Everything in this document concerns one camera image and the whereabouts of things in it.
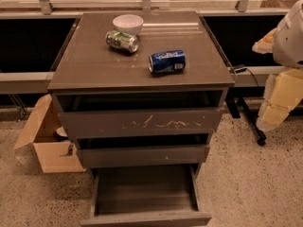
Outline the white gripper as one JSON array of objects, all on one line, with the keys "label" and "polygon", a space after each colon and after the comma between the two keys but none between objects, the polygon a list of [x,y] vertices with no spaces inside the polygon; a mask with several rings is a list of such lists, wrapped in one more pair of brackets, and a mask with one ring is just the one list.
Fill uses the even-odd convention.
[{"label": "white gripper", "polygon": [[266,81],[264,98],[258,112],[257,127],[261,131],[278,128],[303,99],[303,71],[291,69],[270,75]]}]

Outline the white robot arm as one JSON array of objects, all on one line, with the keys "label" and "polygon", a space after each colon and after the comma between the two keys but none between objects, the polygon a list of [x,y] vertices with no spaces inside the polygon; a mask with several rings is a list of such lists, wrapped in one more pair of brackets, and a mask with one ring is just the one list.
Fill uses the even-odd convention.
[{"label": "white robot arm", "polygon": [[252,50],[272,53],[274,61],[287,68],[267,78],[258,111],[258,129],[272,131],[303,100],[303,0],[293,5],[276,28],[255,42]]}]

